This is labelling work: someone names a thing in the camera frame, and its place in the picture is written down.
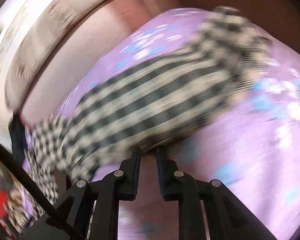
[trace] black cable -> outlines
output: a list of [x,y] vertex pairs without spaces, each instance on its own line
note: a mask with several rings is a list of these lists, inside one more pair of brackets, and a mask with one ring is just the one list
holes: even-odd
[[25,189],[33,196],[43,210],[71,237],[77,240],[83,240],[74,228],[69,225],[59,212],[51,205],[47,198],[43,195],[38,186],[22,169],[13,156],[0,144],[0,161],[15,178],[25,187]]

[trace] patterned fabric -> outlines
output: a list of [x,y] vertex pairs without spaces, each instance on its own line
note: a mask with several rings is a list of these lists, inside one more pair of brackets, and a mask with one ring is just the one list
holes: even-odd
[[29,174],[51,203],[55,168],[90,181],[101,163],[127,158],[134,145],[147,150],[191,135],[253,84],[268,45],[236,13],[217,8],[182,49],[94,87],[69,121],[53,116],[34,128]]

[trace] checkered cloth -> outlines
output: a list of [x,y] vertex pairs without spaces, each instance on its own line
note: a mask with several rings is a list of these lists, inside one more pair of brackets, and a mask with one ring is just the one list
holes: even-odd
[[190,136],[240,98],[263,69],[268,41],[237,12],[216,8],[181,49],[94,87],[72,119],[55,115],[34,128],[29,175],[51,203],[54,169],[89,181],[100,164]]

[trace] silver screw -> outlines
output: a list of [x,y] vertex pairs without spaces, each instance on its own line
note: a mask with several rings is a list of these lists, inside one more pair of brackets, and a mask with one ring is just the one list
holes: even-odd
[[123,171],[120,171],[120,170],[117,170],[114,172],[114,176],[116,176],[116,177],[121,177],[123,174],[124,174]]
[[219,186],[221,186],[221,181],[218,180],[218,179],[214,179],[212,181],[212,185],[215,186],[215,187],[219,187]]
[[77,182],[77,187],[84,187],[86,185],[86,182],[84,180],[79,180]]
[[184,175],[183,171],[175,171],[174,176],[176,177],[182,177]]

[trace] purple fabric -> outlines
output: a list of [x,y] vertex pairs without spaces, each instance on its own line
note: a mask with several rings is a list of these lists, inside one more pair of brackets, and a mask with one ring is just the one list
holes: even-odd
[[[60,112],[71,116],[96,84],[179,48],[206,14],[173,9],[145,24],[96,63]],[[300,225],[300,55],[256,28],[272,42],[267,73],[231,111],[169,151],[179,169],[220,179],[278,240],[288,240]],[[102,167],[94,180],[118,167]],[[154,157],[144,156],[136,201],[120,203],[118,239],[178,239],[178,204],[161,199],[156,177]]]

